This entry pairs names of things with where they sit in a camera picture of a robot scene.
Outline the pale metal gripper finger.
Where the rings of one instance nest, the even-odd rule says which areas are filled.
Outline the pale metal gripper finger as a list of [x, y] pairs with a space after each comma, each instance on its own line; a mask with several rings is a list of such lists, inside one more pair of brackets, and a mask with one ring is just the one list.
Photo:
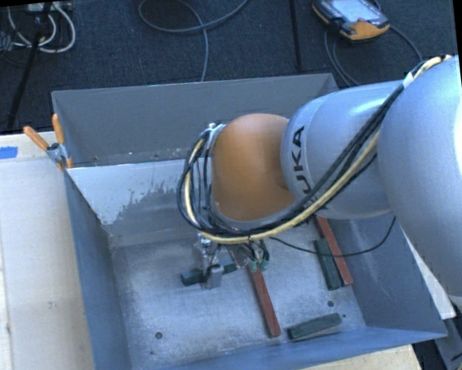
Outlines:
[[222, 285], [222, 276], [224, 275], [224, 266], [219, 264], [210, 265], [203, 274], [201, 282], [202, 289], [214, 289]]
[[213, 264], [216, 246], [209, 238], [201, 234], [198, 234], [196, 238], [196, 242], [192, 245], [192, 253], [198, 268], [202, 271], [207, 271], [210, 265]]

